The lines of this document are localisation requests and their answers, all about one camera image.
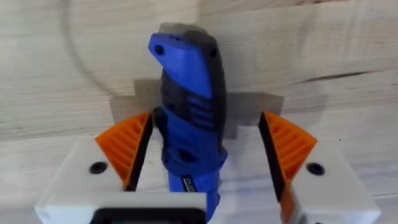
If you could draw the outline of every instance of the plywood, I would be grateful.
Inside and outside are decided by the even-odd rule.
[[[378,223],[397,223],[398,2],[280,7],[295,4],[0,0],[0,222],[37,223],[32,206],[73,143],[113,124],[110,99],[159,101],[151,83],[161,68],[146,45],[172,21],[214,35],[228,91],[283,98],[283,116],[343,151],[382,208]],[[230,156],[212,222],[279,223],[256,128],[224,144]],[[144,190],[165,190],[159,152],[157,136]]]

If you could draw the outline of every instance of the black screw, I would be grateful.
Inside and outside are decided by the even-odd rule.
[[[307,170],[313,175],[323,175],[325,174],[325,168],[319,163],[311,162],[307,164]]]
[[[163,55],[164,54],[164,48],[161,45],[155,45],[155,53],[157,55]]]
[[[108,165],[106,162],[95,162],[93,165],[90,167],[90,173],[91,174],[100,174],[104,172],[108,168]]]

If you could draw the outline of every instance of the wood grain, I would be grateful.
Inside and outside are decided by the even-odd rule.
[[[161,22],[196,23],[218,40],[230,93],[284,98],[282,116],[342,150],[382,208],[398,215],[398,2],[0,0],[0,222],[38,223],[44,187],[80,138],[113,124],[109,100],[160,66],[147,41]],[[237,112],[247,106],[239,106]],[[256,128],[224,142],[212,223],[280,223]],[[139,187],[166,190],[159,135]]]

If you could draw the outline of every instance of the label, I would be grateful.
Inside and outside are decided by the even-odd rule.
[[[190,175],[182,176],[181,181],[185,192],[197,192],[193,178]]]

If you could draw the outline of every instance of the orange grip pad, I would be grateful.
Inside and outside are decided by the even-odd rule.
[[[259,130],[266,148],[275,194],[287,223],[294,209],[290,183],[317,139],[302,128],[268,112],[261,114]]]
[[[152,128],[151,113],[142,113],[115,124],[95,138],[125,190],[134,191],[137,187]]]

